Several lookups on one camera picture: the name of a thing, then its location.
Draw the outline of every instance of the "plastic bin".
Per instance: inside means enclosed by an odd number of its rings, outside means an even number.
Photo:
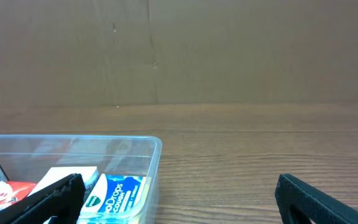
[[[152,136],[0,135],[0,164],[11,180],[39,182],[51,167],[97,166],[100,174],[149,181],[148,191],[128,211],[81,213],[78,223],[154,223],[161,150],[161,140]]]

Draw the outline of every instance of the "wooden table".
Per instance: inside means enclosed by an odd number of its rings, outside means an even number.
[[[283,173],[358,210],[358,104],[21,108],[0,133],[159,137],[156,223],[280,223]]]

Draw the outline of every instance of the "wall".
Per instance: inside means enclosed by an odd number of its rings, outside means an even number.
[[[358,101],[358,1],[0,0],[0,107]]]

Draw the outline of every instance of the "green logo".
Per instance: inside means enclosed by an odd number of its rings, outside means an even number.
[[[100,198],[98,198],[97,196],[92,196],[88,200],[88,203],[85,206],[89,208],[89,207],[95,206],[95,205],[97,205],[99,203],[100,203]]]

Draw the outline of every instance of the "red packet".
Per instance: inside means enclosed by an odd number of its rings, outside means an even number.
[[[36,186],[35,183],[0,182],[0,208],[6,208],[25,198]]]

